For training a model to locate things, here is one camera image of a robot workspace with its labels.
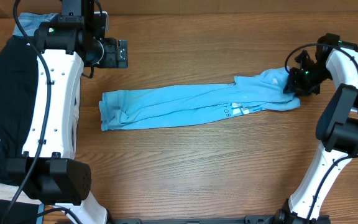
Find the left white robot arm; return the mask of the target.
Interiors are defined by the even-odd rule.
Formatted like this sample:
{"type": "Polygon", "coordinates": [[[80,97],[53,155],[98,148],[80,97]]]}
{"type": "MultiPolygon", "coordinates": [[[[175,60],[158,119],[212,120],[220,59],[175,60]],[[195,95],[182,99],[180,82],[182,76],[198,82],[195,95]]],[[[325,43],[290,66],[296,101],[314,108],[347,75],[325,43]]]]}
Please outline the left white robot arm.
{"type": "Polygon", "coordinates": [[[29,42],[37,54],[38,82],[32,122],[21,155],[7,173],[25,193],[64,212],[73,223],[112,223],[90,191],[91,169],[75,160],[76,114],[85,68],[127,68],[127,42],[105,36],[108,14],[95,0],[64,0],[29,42]]]}

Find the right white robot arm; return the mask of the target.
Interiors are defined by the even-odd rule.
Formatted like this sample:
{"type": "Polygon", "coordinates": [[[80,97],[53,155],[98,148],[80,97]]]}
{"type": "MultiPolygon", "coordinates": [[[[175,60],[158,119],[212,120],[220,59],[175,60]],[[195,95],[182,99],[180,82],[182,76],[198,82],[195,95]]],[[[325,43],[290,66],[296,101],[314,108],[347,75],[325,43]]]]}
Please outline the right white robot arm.
{"type": "Polygon", "coordinates": [[[288,70],[284,93],[317,95],[327,79],[336,91],[316,125],[318,149],[313,161],[270,223],[329,223],[327,216],[319,215],[321,206],[345,166],[358,158],[358,45],[330,33],[313,45],[314,59],[305,45],[297,48],[299,66],[288,70]]]}

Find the light blue printed t-shirt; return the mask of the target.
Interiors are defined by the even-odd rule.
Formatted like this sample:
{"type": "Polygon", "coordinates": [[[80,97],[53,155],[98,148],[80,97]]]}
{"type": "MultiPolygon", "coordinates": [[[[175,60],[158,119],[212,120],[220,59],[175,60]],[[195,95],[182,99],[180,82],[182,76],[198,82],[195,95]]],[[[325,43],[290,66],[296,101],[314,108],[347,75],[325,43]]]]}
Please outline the light blue printed t-shirt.
{"type": "Polygon", "coordinates": [[[276,68],[253,77],[236,75],[228,84],[106,92],[99,102],[101,129],[192,126],[263,110],[294,110],[300,99],[284,93],[287,80],[285,69],[276,68]]]}

